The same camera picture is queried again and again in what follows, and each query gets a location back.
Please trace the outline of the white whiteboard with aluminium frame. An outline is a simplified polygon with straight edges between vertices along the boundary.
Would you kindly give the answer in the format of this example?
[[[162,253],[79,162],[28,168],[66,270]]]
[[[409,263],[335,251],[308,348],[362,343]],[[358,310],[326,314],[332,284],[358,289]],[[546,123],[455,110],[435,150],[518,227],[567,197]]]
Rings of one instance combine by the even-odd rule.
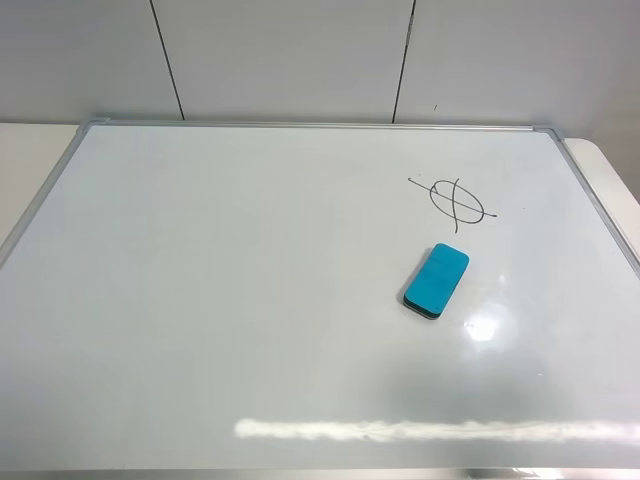
[[[92,121],[1,248],[3,475],[638,468],[639,257],[552,129]]]

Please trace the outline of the blue whiteboard eraser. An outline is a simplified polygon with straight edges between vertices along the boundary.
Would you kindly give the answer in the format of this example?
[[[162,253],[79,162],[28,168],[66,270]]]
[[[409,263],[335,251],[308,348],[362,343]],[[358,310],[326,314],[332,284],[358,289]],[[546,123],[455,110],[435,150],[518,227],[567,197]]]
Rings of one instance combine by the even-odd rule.
[[[403,304],[427,318],[439,318],[469,262],[467,254],[443,243],[436,244],[404,291]]]

